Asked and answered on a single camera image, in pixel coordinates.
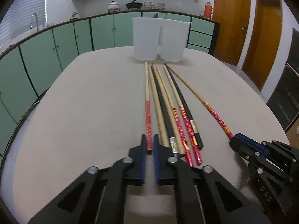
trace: white blind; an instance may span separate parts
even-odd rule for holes
[[[0,47],[29,30],[33,13],[38,16],[38,25],[45,23],[45,0],[15,0],[13,2],[0,23]],[[36,29],[35,17],[32,26]]]

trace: white plastic container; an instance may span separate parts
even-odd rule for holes
[[[134,58],[155,60],[161,21],[158,18],[133,18]]]
[[[183,59],[186,47],[190,22],[168,20],[163,26],[161,59],[179,62]]]

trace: metal tap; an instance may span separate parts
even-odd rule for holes
[[[38,32],[38,31],[39,31],[39,28],[38,28],[38,19],[37,19],[37,14],[36,14],[36,13],[32,14],[30,29],[32,29],[33,15],[35,15],[35,20],[36,20],[36,32]]]

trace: white pot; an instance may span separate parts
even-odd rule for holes
[[[107,10],[118,10],[119,9],[119,3],[112,1],[111,3],[107,4]]]

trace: silver screw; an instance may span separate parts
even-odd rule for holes
[[[214,168],[212,168],[211,166],[207,165],[207,166],[204,166],[202,168],[202,170],[205,172],[205,173],[211,173],[214,171]]]
[[[98,168],[97,168],[97,167],[90,167],[90,168],[87,170],[87,172],[90,173],[90,174],[97,173],[97,172],[98,172]]]
[[[123,162],[128,164],[128,163],[133,162],[133,159],[132,159],[131,157],[125,157],[125,158],[123,159]]]
[[[169,158],[167,159],[167,161],[170,162],[170,163],[175,163],[175,162],[178,161],[178,159],[177,159],[176,157],[174,157],[174,156],[171,156],[171,157],[169,157]]]

